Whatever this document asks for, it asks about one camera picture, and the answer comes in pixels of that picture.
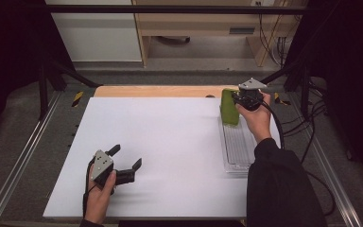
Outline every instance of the white cabinet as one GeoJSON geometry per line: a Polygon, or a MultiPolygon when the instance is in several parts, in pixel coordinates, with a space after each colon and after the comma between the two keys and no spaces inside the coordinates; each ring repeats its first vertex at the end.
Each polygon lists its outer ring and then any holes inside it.
{"type": "MultiPolygon", "coordinates": [[[[130,0],[46,0],[48,5],[131,5],[130,0]]],[[[52,13],[72,61],[142,61],[131,13],[52,13]]]]}

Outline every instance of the black sleeve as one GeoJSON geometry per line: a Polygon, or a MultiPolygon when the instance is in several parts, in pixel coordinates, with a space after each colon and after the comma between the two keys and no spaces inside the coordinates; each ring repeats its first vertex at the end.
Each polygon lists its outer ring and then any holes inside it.
{"type": "Polygon", "coordinates": [[[247,226],[327,226],[299,159],[271,138],[255,148],[247,185],[247,226]]]}
{"type": "Polygon", "coordinates": [[[80,223],[80,227],[104,227],[104,226],[100,225],[100,224],[95,224],[89,220],[83,219],[80,223]]]}

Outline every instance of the black curtain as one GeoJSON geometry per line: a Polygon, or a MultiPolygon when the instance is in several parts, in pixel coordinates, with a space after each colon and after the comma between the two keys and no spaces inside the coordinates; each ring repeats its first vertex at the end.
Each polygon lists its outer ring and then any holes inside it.
{"type": "MultiPolygon", "coordinates": [[[[10,92],[38,80],[42,63],[41,49],[35,48],[35,43],[30,41],[29,33],[24,30],[25,25],[19,24],[22,21],[18,20],[19,16],[29,24],[34,38],[41,41],[42,49],[48,56],[74,70],[51,14],[24,11],[13,14],[23,3],[45,4],[44,0],[0,0],[0,113],[5,109],[10,92]]],[[[51,76],[56,75],[54,78],[59,78],[60,72],[51,67],[47,71],[51,76]]]]}
{"type": "MultiPolygon", "coordinates": [[[[298,56],[316,21],[316,17],[302,18],[286,64],[298,56]]],[[[363,163],[363,1],[341,0],[310,54],[310,75],[327,81],[329,108],[348,139],[348,148],[363,163]]]]}

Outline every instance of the person's arm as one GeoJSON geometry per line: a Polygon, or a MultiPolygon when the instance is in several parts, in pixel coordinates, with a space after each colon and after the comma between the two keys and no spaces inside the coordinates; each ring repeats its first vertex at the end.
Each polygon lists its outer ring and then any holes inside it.
{"type": "Polygon", "coordinates": [[[100,189],[95,182],[88,182],[89,194],[87,200],[87,210],[84,220],[80,223],[80,227],[102,227],[102,223],[106,217],[106,212],[111,198],[111,191],[116,183],[116,173],[113,171],[108,177],[105,186],[100,189]]]}
{"type": "MultiPolygon", "coordinates": [[[[264,94],[270,103],[270,95],[264,94]]],[[[326,226],[314,189],[294,152],[281,150],[270,135],[270,112],[263,106],[249,112],[236,104],[255,140],[255,162],[247,184],[247,224],[326,226]]]]}

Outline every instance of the wooden table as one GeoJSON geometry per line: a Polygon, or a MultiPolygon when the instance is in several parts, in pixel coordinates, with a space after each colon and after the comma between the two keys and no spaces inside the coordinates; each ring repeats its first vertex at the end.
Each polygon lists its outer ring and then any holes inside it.
{"type": "Polygon", "coordinates": [[[224,88],[238,90],[237,86],[101,86],[95,91],[95,97],[221,97],[224,88]]]}

